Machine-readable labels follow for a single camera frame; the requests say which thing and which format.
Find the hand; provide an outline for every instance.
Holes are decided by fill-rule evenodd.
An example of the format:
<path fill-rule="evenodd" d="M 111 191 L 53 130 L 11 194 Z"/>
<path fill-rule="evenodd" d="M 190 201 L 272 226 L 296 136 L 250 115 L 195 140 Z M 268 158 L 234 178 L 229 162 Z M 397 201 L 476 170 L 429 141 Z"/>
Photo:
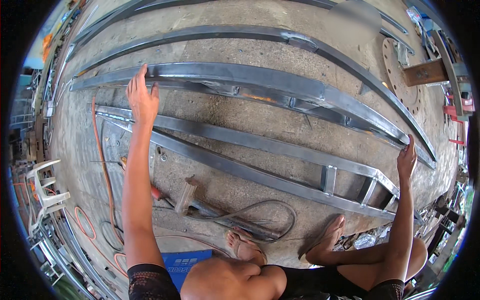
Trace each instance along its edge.
<path fill-rule="evenodd" d="M 154 83 L 151 93 L 148 93 L 145 85 L 146 73 L 147 64 L 144 64 L 128 83 L 125 93 L 132 109 L 135 125 L 149 127 L 151 130 L 158 112 L 158 83 Z"/>
<path fill-rule="evenodd" d="M 400 181 L 410 180 L 413 169 L 417 164 L 417 153 L 415 152 L 415 139 L 413 135 L 408 135 L 410 144 L 406 145 L 404 149 L 400 150 L 400 154 L 396 159 L 396 168 L 398 169 L 398 176 Z"/>

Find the foot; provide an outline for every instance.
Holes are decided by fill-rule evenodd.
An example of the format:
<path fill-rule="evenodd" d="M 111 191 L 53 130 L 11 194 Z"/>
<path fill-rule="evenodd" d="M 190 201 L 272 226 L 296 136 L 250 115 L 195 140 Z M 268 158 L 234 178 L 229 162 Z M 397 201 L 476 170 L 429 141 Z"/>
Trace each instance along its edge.
<path fill-rule="evenodd" d="M 343 235 L 344 228 L 345 216 L 340 215 L 326 229 L 318 244 L 305 254 L 307 262 L 323 266 L 335 264 L 335 262 L 329 260 L 329 254 L 333 252 L 333 246 Z"/>
<path fill-rule="evenodd" d="M 239 227 L 234 227 L 233 229 L 248 237 L 252 236 L 250 233 Z M 241 235 L 236 234 L 235 232 L 228 232 L 227 245 L 232 248 L 238 259 L 242 261 L 254 263 L 258 266 L 262 266 L 267 263 L 265 254 L 263 254 L 262 250 L 260 250 L 257 244 Z"/>

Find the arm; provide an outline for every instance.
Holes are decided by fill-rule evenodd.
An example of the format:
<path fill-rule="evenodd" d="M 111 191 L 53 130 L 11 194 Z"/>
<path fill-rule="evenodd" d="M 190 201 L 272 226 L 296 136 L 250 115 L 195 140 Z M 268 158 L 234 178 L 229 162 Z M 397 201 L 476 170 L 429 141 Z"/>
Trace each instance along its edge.
<path fill-rule="evenodd" d="M 148 172 L 148 147 L 158 112 L 158 85 L 151 94 L 145 85 L 144 64 L 130 80 L 126 94 L 135 124 L 128 151 L 122 196 L 122 221 L 127 267 L 157 264 L 165 267 L 152 227 L 152 197 Z"/>
<path fill-rule="evenodd" d="M 408 261 L 413 242 L 413 194 L 411 175 L 417 163 L 415 140 L 411 134 L 410 144 L 400 151 L 397 158 L 398 176 L 400 178 L 400 199 L 388 240 L 387 252 L 382 268 L 373 286 L 389 280 L 405 281 Z"/>

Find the concrete floor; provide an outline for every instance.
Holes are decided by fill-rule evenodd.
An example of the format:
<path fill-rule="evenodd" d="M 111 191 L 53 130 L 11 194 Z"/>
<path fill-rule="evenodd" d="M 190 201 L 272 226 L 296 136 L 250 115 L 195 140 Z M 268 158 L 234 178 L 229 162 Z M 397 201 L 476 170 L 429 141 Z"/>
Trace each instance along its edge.
<path fill-rule="evenodd" d="M 91 22 L 114 7 L 122 5 L 126 0 L 99 1 L 93 0 L 81 15 L 78 24 L 83 24 L 90 12 L 98 4 L 99 8 Z M 405 36 L 383 21 L 383 26 L 391 29 L 407 41 L 416 51 L 416 60 L 425 62 L 426 56 L 420 47 L 420 38 L 405 14 L 406 7 L 400 0 L 369 0 L 377 8 L 383 10 L 405 26 L 410 35 Z M 219 0 L 203 4 L 180 6 L 148 12 L 122 20 L 105 29 L 70 61 L 64 71 L 61 82 L 67 82 L 75 70 L 102 51 L 107 51 L 132 39 L 153 35 L 172 29 L 204 24 L 254 24 L 282 27 L 307 35 L 311 35 L 337 48 L 351 57 L 382 81 L 387 82 L 386 69 L 382 57 L 383 35 L 378 34 L 366 45 L 346 46 L 337 43 L 324 30 L 324 19 L 328 11 L 300 3 L 282 0 Z M 331 84 L 341 91 L 375 109 L 391 122 L 407 133 L 408 126 L 398 114 L 376 93 L 368 92 L 359 95 L 361 81 L 339 68 L 328 60 L 307 51 L 275 42 L 245 39 L 208 39 L 174 43 L 138 51 L 109 63 L 99 66 L 82 76 L 82 79 L 103 74 L 113 70 L 142 63 L 162 63 L 177 61 L 216 61 L 248 64 L 267 67 Z M 413 175 L 413 193 L 416 208 L 421 208 L 447 191 L 456 170 L 456 148 L 448 138 L 456 136 L 453 125 L 443 123 L 443 93 L 440 87 L 423 88 L 421 108 L 415 119 L 423 127 L 438 157 L 437 169 L 432 171 L 418 163 Z M 101 231 L 102 221 L 108 217 L 108 194 L 98 160 L 95 137 L 92 128 L 91 114 L 88 104 L 95 91 L 65 92 L 60 100 L 57 112 L 53 117 L 55 130 L 51 143 L 51 157 L 61 158 L 60 166 L 55 167 L 57 188 L 70 191 L 68 209 L 78 205 L 89 215 L 97 231 Z M 298 113 L 287 111 L 249 101 L 209 96 L 203 94 L 167 91 L 160 92 L 158 112 L 178 118 L 208 122 L 211 124 L 251 132 L 281 141 L 302 145 L 315 150 L 330 153 L 346 159 L 379 168 L 395 184 L 398 184 L 396 157 L 398 151 L 365 134 L 333 125 L 331 123 L 310 118 L 312 128 L 306 118 Z M 128 107 L 123 88 L 100 89 L 96 98 L 97 104 L 115 107 Z M 130 133 L 124 133 L 108 122 L 97 119 L 105 160 L 117 160 L 126 156 Z M 321 168 L 317 165 L 295 159 L 271 155 L 241 146 L 234 146 L 204 138 L 177 135 L 190 142 L 198 143 L 208 149 L 227 155 L 245 163 L 272 171 L 279 175 L 293 178 L 318 187 Z M 166 151 L 168 160 L 162 162 L 151 147 L 151 179 L 162 191 L 172 199 L 178 199 L 185 177 L 195 175 L 204 185 L 206 199 L 209 203 L 228 211 L 235 211 L 250 204 L 266 199 L 276 199 L 292 205 L 298 213 L 295 228 L 282 241 L 262 247 L 270 264 L 281 264 L 292 267 L 307 267 L 297 260 L 299 247 L 321 229 L 326 220 L 333 214 L 344 213 L 347 217 L 345 234 L 365 231 L 385 224 L 384 219 L 375 219 L 360 214 L 344 212 L 340 209 L 307 201 L 302 198 L 279 192 L 265 186 L 245 181 L 200 163 Z M 123 175 L 116 164 L 108 164 L 108 172 L 112 182 L 117 220 L 121 224 L 121 190 Z M 339 172 L 336 193 L 354 198 L 363 181 L 358 176 Z M 249 219 L 273 219 L 273 228 L 284 228 L 288 224 L 288 215 L 275 205 L 260 207 L 249 212 Z M 153 215 L 156 235 L 187 235 L 201 238 L 226 249 L 225 230 L 215 224 L 194 222 L 180 219 L 171 212 L 155 210 Z M 112 280 L 103 270 L 108 265 L 98 255 L 88 240 L 75 227 L 77 237 L 89 254 L 94 267 L 104 278 L 115 282 L 120 287 L 119 294 L 127 298 L 127 280 L 122 275 Z M 115 241 L 113 233 L 105 229 L 110 241 Z M 113 262 L 114 251 L 108 247 L 103 237 L 94 241 L 97 247 Z M 204 249 L 180 239 L 168 238 L 159 240 L 162 251 L 181 251 L 184 249 Z"/>

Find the black mesh sleeve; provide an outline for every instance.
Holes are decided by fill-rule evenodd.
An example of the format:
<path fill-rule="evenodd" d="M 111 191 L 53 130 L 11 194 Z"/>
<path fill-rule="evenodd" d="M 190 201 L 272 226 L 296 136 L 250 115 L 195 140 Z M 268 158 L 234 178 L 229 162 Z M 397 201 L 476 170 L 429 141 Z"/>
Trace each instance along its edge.
<path fill-rule="evenodd" d="M 364 300 L 401 300 L 405 283 L 400 279 L 390 279 L 374 286 Z"/>
<path fill-rule="evenodd" d="M 165 268 L 137 264 L 128 269 L 130 300 L 180 300 L 180 294 Z"/>

